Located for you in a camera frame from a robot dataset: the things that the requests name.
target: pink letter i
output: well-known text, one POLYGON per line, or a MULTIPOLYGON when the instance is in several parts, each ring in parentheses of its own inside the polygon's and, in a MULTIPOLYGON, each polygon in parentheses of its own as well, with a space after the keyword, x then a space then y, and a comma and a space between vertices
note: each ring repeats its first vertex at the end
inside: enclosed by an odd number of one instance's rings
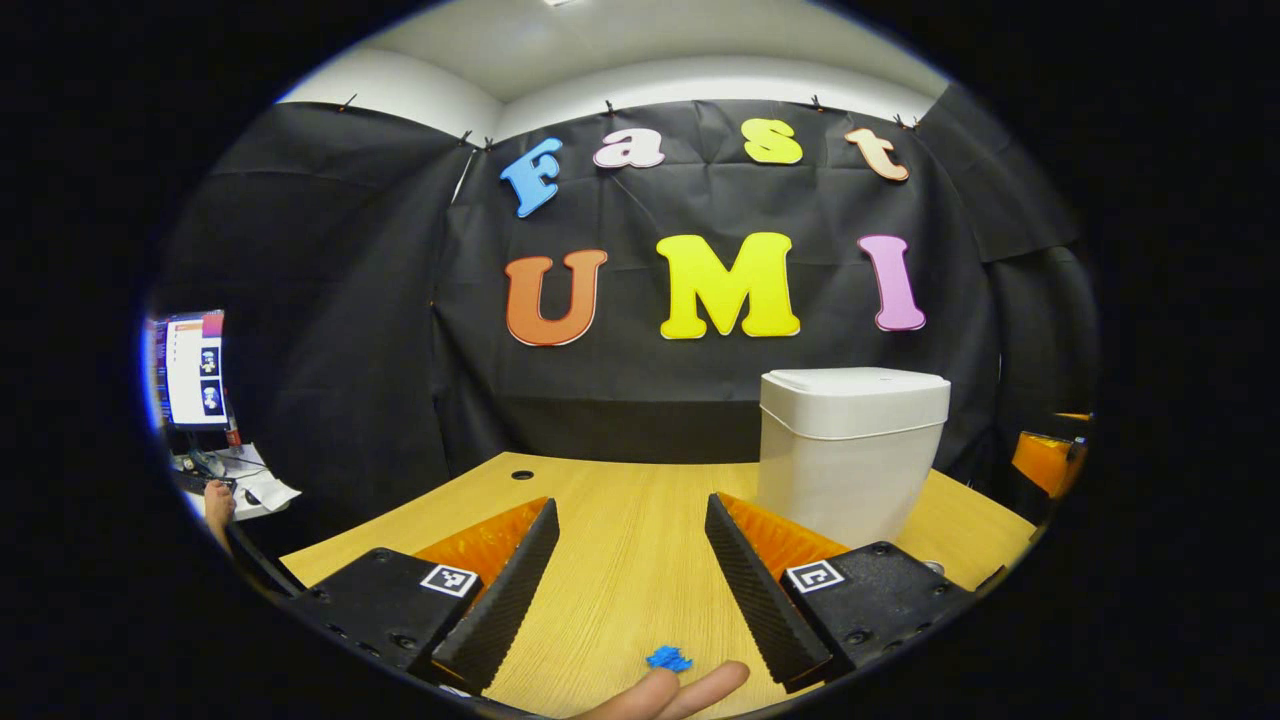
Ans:
POLYGON ((872 269, 881 291, 881 311, 876 325, 882 331, 918 331, 924 327, 924 313, 915 306, 911 279, 906 277, 906 241, 891 234, 869 234, 858 247, 872 256, 872 269))

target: white ceiling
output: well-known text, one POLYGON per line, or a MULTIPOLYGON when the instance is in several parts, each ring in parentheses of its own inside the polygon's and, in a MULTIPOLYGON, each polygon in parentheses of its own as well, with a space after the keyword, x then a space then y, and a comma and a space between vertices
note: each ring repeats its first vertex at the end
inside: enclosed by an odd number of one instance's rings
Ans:
POLYGON ((895 44, 806 0, 452 0, 365 40, 502 102, 648 60, 754 55, 886 79, 929 97, 947 81, 895 44))

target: letter m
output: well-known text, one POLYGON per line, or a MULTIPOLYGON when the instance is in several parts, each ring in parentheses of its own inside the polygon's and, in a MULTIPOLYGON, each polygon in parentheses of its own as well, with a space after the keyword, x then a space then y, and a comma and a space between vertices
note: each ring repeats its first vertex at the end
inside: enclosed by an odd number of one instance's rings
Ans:
POLYGON ((698 316, 698 299, 721 334, 733 331, 750 297, 742 332, 751 337, 785 337, 800 332, 791 314, 787 288, 787 251, 791 238, 776 232, 746 236, 733 269, 726 270, 707 241, 696 234, 677 234, 658 242, 658 254, 671 268, 671 316, 662 324, 662 337, 692 340, 707 334, 698 316))

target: blue letter f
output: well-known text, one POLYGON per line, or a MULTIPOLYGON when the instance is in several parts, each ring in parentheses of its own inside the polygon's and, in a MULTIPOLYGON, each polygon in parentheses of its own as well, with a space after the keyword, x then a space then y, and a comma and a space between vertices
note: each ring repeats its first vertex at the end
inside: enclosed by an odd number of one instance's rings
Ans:
POLYGON ((507 169, 498 176, 511 182, 511 187, 516 191, 516 197, 520 199, 520 208, 516 210, 516 215, 527 218, 530 213, 541 208, 543 202, 547 202, 556 195, 556 183, 543 184, 543 181, 539 178, 553 178, 559 174, 559 163, 556 161, 556 158, 550 152, 563 146, 564 143, 558 138, 548 137, 539 142, 536 147, 521 155, 518 160, 507 165, 507 169))

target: monitor screen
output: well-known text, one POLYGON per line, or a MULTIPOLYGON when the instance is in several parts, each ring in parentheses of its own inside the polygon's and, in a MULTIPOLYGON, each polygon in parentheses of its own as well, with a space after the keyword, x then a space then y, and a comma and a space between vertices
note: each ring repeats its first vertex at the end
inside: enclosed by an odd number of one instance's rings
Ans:
POLYGON ((155 323, 156 393, 160 415, 174 428, 227 428, 223 386, 223 311, 183 313, 155 323))

